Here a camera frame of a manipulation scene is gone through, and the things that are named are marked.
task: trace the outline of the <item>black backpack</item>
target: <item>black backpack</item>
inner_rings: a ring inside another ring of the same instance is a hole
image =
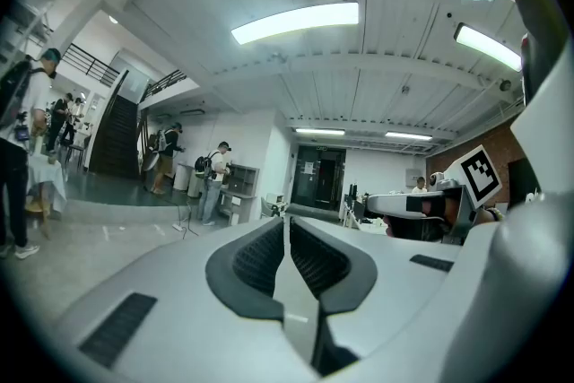
[[[213,152],[207,157],[199,157],[194,165],[198,178],[209,178],[212,175],[212,158],[217,152]]]
[[[22,100],[28,90],[30,77],[43,68],[31,70],[32,64],[24,60],[12,67],[0,82],[0,128],[14,124],[20,113]]]

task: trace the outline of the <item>ceiling light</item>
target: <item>ceiling light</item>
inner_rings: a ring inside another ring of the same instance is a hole
[[[394,133],[389,131],[385,134],[387,137],[403,137],[404,139],[416,139],[418,141],[429,141],[432,139],[431,135],[410,135],[408,133]]]
[[[342,129],[297,128],[295,131],[306,135],[344,135]]]
[[[517,72],[522,70],[522,60],[519,55],[495,39],[491,39],[478,30],[469,28],[462,22],[458,24],[457,32],[455,32],[455,40],[462,45],[477,49],[494,59],[498,59],[502,64],[507,65]]]
[[[267,16],[231,31],[235,40],[243,45],[254,40],[283,34],[293,30],[359,23],[359,4],[327,4],[308,6]]]

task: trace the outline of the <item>metal railing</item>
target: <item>metal railing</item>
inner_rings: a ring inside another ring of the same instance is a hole
[[[54,32],[51,29],[46,29],[49,33]],[[34,34],[31,34],[28,37],[28,40],[41,48],[46,45],[44,39],[36,37]],[[74,43],[72,43],[65,51],[64,55],[62,56],[62,61],[66,61],[67,64],[75,67],[84,74],[95,78],[98,82],[108,87],[111,87],[111,85],[119,76],[119,72],[116,69],[105,64],[103,61],[100,61],[97,57],[91,55],[86,50],[78,47]]]
[[[165,90],[171,85],[176,84],[177,82],[181,82],[182,80],[185,79],[187,79],[187,75],[185,75],[179,69],[173,71],[171,74],[169,74],[166,77],[163,77],[157,83],[148,86],[140,102],[143,102],[150,96],[153,96],[154,94],[157,94],[158,92]]]

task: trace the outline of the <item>staircase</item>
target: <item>staircase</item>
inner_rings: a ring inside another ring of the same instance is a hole
[[[117,95],[110,104],[94,141],[90,170],[137,179],[137,104]]]

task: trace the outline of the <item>doorway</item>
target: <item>doorway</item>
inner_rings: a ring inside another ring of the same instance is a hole
[[[343,192],[345,150],[300,145],[291,202],[335,211]]]

